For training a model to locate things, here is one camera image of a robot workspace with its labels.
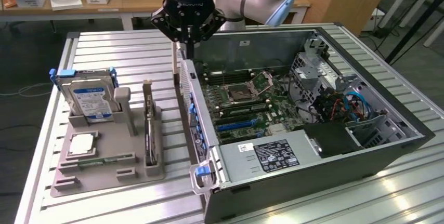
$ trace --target motherboard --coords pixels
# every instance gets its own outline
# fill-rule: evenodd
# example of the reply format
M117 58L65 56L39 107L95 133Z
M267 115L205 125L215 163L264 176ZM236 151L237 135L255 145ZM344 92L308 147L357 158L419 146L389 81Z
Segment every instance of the motherboard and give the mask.
M288 75L204 74L201 86L221 144L293 131L305 124L288 97Z

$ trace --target table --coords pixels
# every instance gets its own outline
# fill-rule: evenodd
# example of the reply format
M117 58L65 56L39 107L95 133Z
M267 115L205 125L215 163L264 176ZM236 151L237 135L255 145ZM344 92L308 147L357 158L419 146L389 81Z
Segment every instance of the table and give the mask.
M225 223L407 223L412 220L432 223L444 220L444 111L344 27L331 23L304 26L325 29L436 137L377 175L239 216ZM329 54L329 60L343 74L351 72L336 52L331 50ZM192 192L188 175L191 163L171 61L172 44L157 30L69 34L59 69L113 66L120 85L132 90L132 108L143 106L143 80L152 80L153 98L163 108L167 178L59 198L49 196L69 113L68 105L53 88L16 224L203 222L201 201Z
M49 0L45 0L43 8L11 7L0 11L0 21L39 21L39 20L77 20L119 18L124 30L133 30L132 18L151 17L151 14L161 7L163 0L111 0L108 4L87 4L81 0L83 8L52 11ZM295 13L292 23L301 23L307 8L311 3L307 0L295 0Z
M379 27L384 28L387 23L389 22L389 19L392 18L399 6L401 5L404 0L396 0L392 7L389 8L385 17L383 18ZM415 2L415 5L412 6L411 10L408 11L401 23L400 23L400 27L405 27L405 25L408 24L408 22L411 21L415 13L417 12L419 8L421 7L421 5L424 4L425 0L417 0ZM441 22L440 26L437 27L437 29L435 30L435 32L432 33L432 35L429 36L429 38L425 40L424 42L424 46L429 47L432 42L435 41L435 39L437 38L437 36L440 35L440 33L444 31L444 21Z

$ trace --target robotic arm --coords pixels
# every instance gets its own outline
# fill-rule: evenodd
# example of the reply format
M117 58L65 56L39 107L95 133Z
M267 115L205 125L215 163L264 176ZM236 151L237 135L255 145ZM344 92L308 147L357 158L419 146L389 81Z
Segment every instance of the robotic arm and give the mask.
M216 0L219 10L213 0L164 0L151 22L173 42L185 44L187 58L192 59L195 44L208 40L223 25L223 30L241 30L247 17L277 26L288 15L293 1Z

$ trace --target metal slat table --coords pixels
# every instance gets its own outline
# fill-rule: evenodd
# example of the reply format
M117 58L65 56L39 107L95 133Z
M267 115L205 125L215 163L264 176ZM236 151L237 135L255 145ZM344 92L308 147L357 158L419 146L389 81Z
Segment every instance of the metal slat table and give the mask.
M225 223L443 221L444 111L344 27L328 23L309 25L325 29L436 137L373 177L239 216ZM331 61L343 73L351 72L333 51ZM69 113L64 98L53 88L15 223L203 222L203 205L192 192L188 176L191 162L171 62L172 44L157 30L81 33L68 37L59 69L113 66L120 85L131 88L132 108L143 106L143 80L153 81L155 101L163 108L167 178L59 198L49 196Z

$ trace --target blue hard drive label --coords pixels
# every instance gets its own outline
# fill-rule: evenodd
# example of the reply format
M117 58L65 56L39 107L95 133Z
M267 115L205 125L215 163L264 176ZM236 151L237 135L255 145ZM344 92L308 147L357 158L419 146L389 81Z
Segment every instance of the blue hard drive label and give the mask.
M253 149L267 173L299 165L287 139L256 145Z
M75 89L73 93L83 114L92 120L92 122L101 122L104 118L111 117L112 110L109 102L104 99L107 94L104 88L96 87Z

